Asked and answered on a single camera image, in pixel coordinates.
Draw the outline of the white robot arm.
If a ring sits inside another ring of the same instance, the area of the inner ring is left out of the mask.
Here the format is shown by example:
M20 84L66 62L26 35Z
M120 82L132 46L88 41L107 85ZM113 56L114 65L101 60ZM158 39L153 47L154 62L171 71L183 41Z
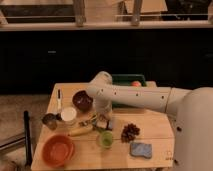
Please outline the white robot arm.
M95 100L96 110L117 102L174 116L173 171L213 171L213 87L115 85L112 76L101 71L88 83L86 92Z

